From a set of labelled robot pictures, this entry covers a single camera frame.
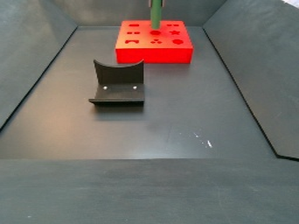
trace black holder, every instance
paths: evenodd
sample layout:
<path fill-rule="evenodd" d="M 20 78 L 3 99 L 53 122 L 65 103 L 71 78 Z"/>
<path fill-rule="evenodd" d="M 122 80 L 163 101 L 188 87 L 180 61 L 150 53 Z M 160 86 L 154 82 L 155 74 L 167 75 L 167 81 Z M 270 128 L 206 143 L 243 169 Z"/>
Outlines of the black holder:
<path fill-rule="evenodd" d="M 108 66 L 94 60 L 98 73 L 98 93 L 94 104 L 144 103 L 144 62 L 132 66 Z"/>

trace green rod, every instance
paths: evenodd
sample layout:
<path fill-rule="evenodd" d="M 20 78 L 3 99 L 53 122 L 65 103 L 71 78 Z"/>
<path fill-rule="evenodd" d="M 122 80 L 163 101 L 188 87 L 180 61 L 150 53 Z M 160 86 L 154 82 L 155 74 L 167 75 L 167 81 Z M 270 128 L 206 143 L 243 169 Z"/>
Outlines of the green rod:
<path fill-rule="evenodd" d="M 151 21 L 152 29 L 160 29 L 160 21 L 163 17 L 163 0 L 152 0 Z"/>

